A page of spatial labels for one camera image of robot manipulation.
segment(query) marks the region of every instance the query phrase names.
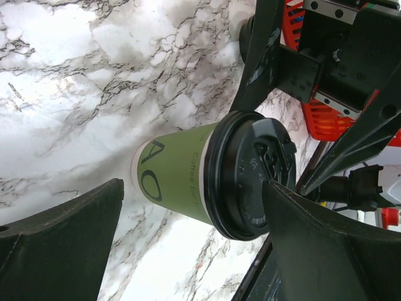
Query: red plastic basket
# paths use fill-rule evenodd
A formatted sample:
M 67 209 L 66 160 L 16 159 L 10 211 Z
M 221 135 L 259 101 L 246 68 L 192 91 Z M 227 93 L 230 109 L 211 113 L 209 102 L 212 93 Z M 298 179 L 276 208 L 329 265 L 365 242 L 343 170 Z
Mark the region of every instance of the red plastic basket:
M 302 1 L 286 0 L 284 7 L 283 36 L 287 46 L 294 50 L 299 44 L 305 15 L 302 5 Z M 342 117 L 339 112 L 316 99 L 308 104 L 302 104 L 302 109 L 308 131 L 316 140 L 336 141 L 355 123 L 351 118 Z M 389 145 L 401 147 L 401 131 Z

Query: marble countertop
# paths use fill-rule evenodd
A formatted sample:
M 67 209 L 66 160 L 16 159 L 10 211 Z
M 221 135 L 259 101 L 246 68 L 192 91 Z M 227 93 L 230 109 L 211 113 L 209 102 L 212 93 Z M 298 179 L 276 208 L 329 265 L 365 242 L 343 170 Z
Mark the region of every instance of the marble countertop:
M 254 6 L 0 1 L 0 224 L 118 177 L 125 199 L 99 300 L 229 300 L 263 238 L 229 241 L 154 206 L 133 190 L 130 164 L 152 137 L 227 113 Z M 258 111 L 289 130 L 299 175 L 317 146 L 299 103 L 274 91 Z

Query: green paper cup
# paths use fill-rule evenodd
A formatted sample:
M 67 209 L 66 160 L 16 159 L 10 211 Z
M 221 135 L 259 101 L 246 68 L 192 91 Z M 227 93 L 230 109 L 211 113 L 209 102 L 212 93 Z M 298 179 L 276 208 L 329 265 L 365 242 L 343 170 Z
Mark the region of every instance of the green paper cup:
M 269 178 L 295 183 L 294 144 L 283 125 L 256 112 L 155 138 L 132 161 L 135 189 L 149 201 L 215 226 L 227 238 L 268 232 L 261 196 Z

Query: red object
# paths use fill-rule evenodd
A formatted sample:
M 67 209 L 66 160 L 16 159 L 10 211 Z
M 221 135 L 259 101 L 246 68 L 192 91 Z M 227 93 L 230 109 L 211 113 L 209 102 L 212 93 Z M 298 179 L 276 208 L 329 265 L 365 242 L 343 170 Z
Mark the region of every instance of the red object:
M 385 229 L 388 229 L 388 226 L 398 226 L 400 224 L 400 213 L 398 209 L 382 209 L 382 223 Z
M 296 50 L 301 37 L 305 12 L 302 10 L 302 1 L 292 6 L 288 5 L 291 3 L 295 3 L 295 1 L 286 0 L 284 7 L 283 36 L 287 46 Z M 302 109 L 308 132 L 316 140 L 336 141 L 342 133 L 355 123 L 351 118 L 341 117 L 339 112 L 316 99 L 306 105 L 302 104 Z M 401 131 L 389 145 L 401 147 Z

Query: black lid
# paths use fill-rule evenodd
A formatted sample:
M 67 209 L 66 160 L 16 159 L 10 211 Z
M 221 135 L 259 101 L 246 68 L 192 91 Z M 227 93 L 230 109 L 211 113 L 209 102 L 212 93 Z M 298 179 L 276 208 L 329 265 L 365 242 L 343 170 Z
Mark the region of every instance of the black lid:
M 205 159 L 205 196 L 214 226 L 227 238 L 267 233 L 262 181 L 295 187 L 295 145 L 276 119 L 232 112 L 216 127 Z

